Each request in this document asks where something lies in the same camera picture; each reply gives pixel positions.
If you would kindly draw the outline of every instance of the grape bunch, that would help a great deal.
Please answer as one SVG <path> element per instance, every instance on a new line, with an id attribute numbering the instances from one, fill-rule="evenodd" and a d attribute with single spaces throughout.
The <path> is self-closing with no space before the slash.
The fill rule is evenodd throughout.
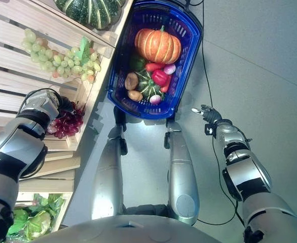
<path id="1" fill-rule="evenodd" d="M 62 112 L 62 117 L 53 120 L 47 127 L 47 132 L 62 139 L 65 136 L 74 136 L 83 124 L 84 112 L 76 109 L 76 104 L 72 102 L 73 112 Z"/>
<path id="2" fill-rule="evenodd" d="M 89 61 L 82 64 L 82 60 L 76 56 L 80 51 L 78 47 L 72 47 L 63 55 L 51 50 L 48 41 L 37 37 L 30 29 L 25 29 L 25 38 L 21 45 L 25 52 L 30 54 L 31 60 L 39 63 L 41 70 L 51 72 L 54 78 L 68 78 L 74 75 L 80 76 L 82 81 L 88 80 L 93 83 L 95 71 L 101 70 L 98 53 L 93 48 L 89 50 L 91 54 Z"/>

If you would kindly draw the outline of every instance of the wooden crate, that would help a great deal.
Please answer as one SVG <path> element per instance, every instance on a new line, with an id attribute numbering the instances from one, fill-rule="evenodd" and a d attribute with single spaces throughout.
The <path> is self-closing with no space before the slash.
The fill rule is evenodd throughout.
<path id="1" fill-rule="evenodd" d="M 16 207 L 31 206 L 35 193 L 62 193 L 65 201 L 52 228 L 52 232 L 57 231 L 73 196 L 74 172 L 70 170 L 20 182 Z"/>
<path id="2" fill-rule="evenodd" d="M 52 88 L 78 106 L 85 107 L 84 124 L 75 136 L 60 140 L 46 136 L 44 142 L 49 151 L 75 151 L 102 88 L 131 6 L 132 0 L 126 0 L 122 17 L 110 31 L 94 32 L 63 15 L 52 0 L 0 0 L 0 131 L 15 117 L 28 92 Z M 83 36 L 94 41 L 94 49 L 101 54 L 101 71 L 96 73 L 95 82 L 82 82 L 79 78 L 52 78 L 50 73 L 41 71 L 21 47 L 24 28 L 27 27 L 38 36 L 47 38 L 51 49 L 62 53 L 67 48 L 79 46 Z"/>
<path id="3" fill-rule="evenodd" d="M 16 207 L 31 206 L 35 193 L 62 193 L 65 202 L 52 232 L 58 230 L 73 195 L 75 169 L 80 167 L 80 162 L 80 157 L 73 157 L 71 151 L 49 153 L 37 174 L 19 181 Z"/>

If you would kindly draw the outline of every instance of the orange pumpkin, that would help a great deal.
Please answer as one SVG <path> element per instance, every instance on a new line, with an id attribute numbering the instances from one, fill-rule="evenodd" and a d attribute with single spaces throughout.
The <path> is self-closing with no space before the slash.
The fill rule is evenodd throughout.
<path id="1" fill-rule="evenodd" d="M 141 29 L 135 37 L 135 47 L 145 59 L 156 62 L 171 64 L 180 56 L 181 43 L 179 39 L 164 31 Z"/>

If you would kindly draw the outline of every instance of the gray floor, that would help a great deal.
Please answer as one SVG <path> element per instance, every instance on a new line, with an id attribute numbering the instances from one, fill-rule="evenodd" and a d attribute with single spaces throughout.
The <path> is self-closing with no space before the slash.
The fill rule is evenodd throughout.
<path id="1" fill-rule="evenodd" d="M 202 19 L 201 6 L 193 12 Z M 253 138 L 252 150 L 268 169 L 274 192 L 297 214 L 297 2 L 206 0 L 205 12 L 204 50 L 214 107 Z M 203 134 L 200 117 L 190 112 L 191 107 L 210 104 L 202 67 L 199 53 L 176 119 L 194 162 L 199 218 L 219 223 L 232 216 L 233 208 L 218 185 L 211 138 Z M 113 107 L 103 91 L 79 150 L 80 182 L 66 225 L 90 219 L 93 175 L 114 125 Z M 125 205 L 166 203 L 169 154 L 163 148 L 164 121 L 129 120 L 125 134 L 129 153 L 122 157 Z M 243 241 L 237 219 L 224 226 L 198 222 L 195 227 L 222 242 Z"/>

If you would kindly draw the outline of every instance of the potato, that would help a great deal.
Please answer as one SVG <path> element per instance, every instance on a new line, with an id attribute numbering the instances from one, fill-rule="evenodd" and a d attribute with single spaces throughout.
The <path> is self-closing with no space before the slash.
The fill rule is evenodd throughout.
<path id="1" fill-rule="evenodd" d="M 127 74 L 125 79 L 125 88 L 127 90 L 134 90 L 138 84 L 138 77 L 134 72 Z"/>
<path id="2" fill-rule="evenodd" d="M 136 90 L 129 90 L 128 97 L 134 101 L 141 101 L 143 99 L 143 95 L 141 94 L 141 92 Z"/>

